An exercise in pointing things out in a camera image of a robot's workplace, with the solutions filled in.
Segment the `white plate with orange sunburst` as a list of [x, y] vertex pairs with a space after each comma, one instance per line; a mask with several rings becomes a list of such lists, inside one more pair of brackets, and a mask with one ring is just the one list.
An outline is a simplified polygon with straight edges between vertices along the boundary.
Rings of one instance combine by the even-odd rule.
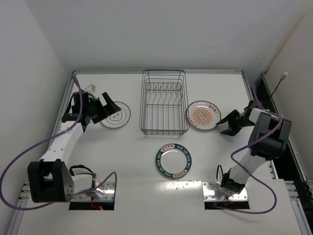
[[218, 126], [222, 120], [219, 108], [205, 100], [198, 100], [191, 103], [186, 109], [186, 116], [194, 128], [201, 131], [211, 131]]

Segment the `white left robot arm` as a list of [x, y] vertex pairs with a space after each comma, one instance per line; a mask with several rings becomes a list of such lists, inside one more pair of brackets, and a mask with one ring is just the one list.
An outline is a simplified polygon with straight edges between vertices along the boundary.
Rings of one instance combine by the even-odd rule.
[[68, 167], [71, 153], [91, 123], [97, 124], [121, 111], [107, 93], [106, 105], [91, 92], [74, 92], [61, 119], [59, 133], [43, 156], [27, 168], [34, 203], [70, 202], [74, 195], [95, 187], [94, 172], [75, 174]]

